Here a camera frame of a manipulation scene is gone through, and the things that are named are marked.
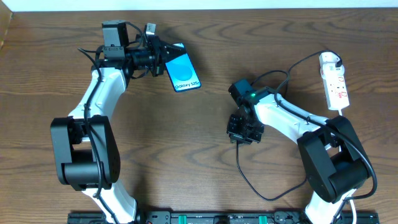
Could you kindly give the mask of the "blue Galaxy smartphone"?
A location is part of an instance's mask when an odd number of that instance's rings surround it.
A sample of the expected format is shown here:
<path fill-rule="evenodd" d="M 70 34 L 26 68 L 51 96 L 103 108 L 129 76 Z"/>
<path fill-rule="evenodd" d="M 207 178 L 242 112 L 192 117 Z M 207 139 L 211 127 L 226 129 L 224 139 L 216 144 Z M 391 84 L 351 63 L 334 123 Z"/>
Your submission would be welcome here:
<path fill-rule="evenodd" d="M 193 67 L 188 52 L 165 63 L 167 73 L 175 92 L 199 89 L 201 81 Z"/>

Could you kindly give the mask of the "white power strip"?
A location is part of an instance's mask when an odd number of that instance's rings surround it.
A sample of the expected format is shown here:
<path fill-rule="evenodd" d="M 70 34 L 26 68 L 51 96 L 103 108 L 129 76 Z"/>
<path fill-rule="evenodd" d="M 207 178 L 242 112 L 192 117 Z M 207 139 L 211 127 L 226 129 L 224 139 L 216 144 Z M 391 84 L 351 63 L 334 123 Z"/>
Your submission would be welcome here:
<path fill-rule="evenodd" d="M 320 75 L 326 94 L 326 103 L 329 110 L 338 111 L 349 106 L 348 91 L 345 83 L 345 67 L 341 70 L 333 69 L 331 66 L 320 67 Z"/>

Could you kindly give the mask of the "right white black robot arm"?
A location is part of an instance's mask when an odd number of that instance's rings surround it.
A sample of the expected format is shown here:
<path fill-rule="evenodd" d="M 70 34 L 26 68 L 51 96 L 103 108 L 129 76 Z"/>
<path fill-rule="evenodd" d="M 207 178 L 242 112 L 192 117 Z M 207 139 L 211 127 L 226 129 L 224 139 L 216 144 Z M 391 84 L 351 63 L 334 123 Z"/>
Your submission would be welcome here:
<path fill-rule="evenodd" d="M 311 114 L 285 101 L 275 90 L 255 90 L 247 80 L 229 87 L 238 106 L 229 117 L 226 132 L 237 145 L 260 142 L 270 126 L 298 145 L 306 182 L 313 189 L 304 210 L 308 223 L 337 223 L 345 203 L 368 179 L 377 188 L 375 171 L 350 121 L 339 115 L 333 119 Z"/>

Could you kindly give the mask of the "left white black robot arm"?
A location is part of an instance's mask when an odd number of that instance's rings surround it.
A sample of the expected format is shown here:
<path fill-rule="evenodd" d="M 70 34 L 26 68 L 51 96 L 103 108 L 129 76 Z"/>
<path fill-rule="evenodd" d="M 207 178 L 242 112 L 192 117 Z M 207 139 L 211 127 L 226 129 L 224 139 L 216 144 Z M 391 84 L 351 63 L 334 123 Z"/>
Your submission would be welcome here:
<path fill-rule="evenodd" d="M 64 118 L 55 118 L 50 132 L 55 167 L 61 184 L 91 197 L 104 213 L 103 223 L 145 223 L 137 201 L 119 180 L 121 160 L 110 120 L 134 72 L 157 77 L 166 64 L 186 54 L 183 44 L 170 44 L 154 34 L 155 24 L 139 30 L 134 41 L 128 21 L 102 23 L 104 44 L 91 58 L 91 83 L 83 98 Z"/>

